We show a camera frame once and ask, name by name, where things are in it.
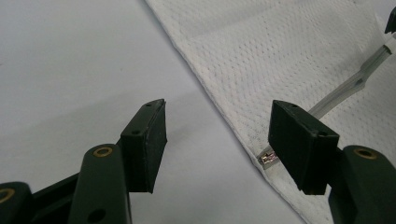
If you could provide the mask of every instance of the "screw hole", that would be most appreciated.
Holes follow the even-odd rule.
[[[376,159],[376,154],[372,151],[369,151],[364,148],[357,148],[354,150],[358,156],[363,157],[364,159],[369,159],[369,160],[375,160]]]
[[[106,211],[104,209],[96,209],[90,213],[88,216],[88,222],[97,223],[103,220],[106,216]]]
[[[8,201],[15,194],[15,189],[0,189],[0,203]]]
[[[111,147],[100,147],[93,152],[93,156],[95,157],[106,157],[113,152],[113,148]]]

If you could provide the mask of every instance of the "small metal object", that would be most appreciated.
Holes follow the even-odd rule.
[[[106,157],[113,152],[113,148],[111,147],[100,147],[93,152],[93,156],[95,157]]]
[[[264,170],[279,162],[279,158],[275,154],[274,150],[269,146],[257,157],[259,163],[262,165]]]
[[[0,189],[0,203],[8,201],[15,194],[15,189]]]

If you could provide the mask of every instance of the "white towel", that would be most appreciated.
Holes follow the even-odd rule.
[[[281,163],[263,170],[274,99],[308,110],[384,43],[369,0],[147,0],[266,180],[308,223],[332,223],[326,196],[305,196]],[[356,144],[396,148],[395,58],[322,121]]]

